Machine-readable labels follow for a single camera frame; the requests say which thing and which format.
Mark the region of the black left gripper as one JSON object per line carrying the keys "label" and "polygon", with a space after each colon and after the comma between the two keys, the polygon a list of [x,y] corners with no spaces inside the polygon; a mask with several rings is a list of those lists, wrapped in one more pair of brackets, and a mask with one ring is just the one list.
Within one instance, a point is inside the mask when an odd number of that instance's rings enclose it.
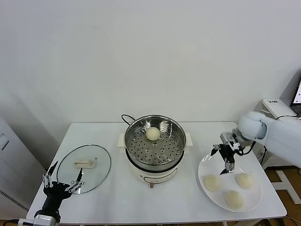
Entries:
{"label": "black left gripper", "polygon": [[63,200],[71,197],[71,193],[76,193],[83,185],[82,181],[83,168],[80,168],[79,174],[71,185],[63,184],[60,182],[52,182],[52,174],[58,164],[58,161],[52,165],[45,174],[42,175],[43,179],[43,192],[47,196],[42,206],[42,209],[36,212],[36,215],[54,215],[59,213],[59,208]]}

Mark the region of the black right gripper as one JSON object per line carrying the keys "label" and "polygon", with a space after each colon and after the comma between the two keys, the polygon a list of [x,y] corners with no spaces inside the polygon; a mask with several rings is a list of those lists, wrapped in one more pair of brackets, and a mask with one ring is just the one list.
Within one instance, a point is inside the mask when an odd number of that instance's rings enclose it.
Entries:
{"label": "black right gripper", "polygon": [[217,152],[220,153],[221,157],[225,162],[225,168],[222,170],[220,174],[223,175],[223,174],[232,173],[235,168],[235,159],[234,159],[235,152],[231,149],[230,145],[226,145],[226,144],[213,145],[213,149],[211,150],[210,155],[213,156]]}

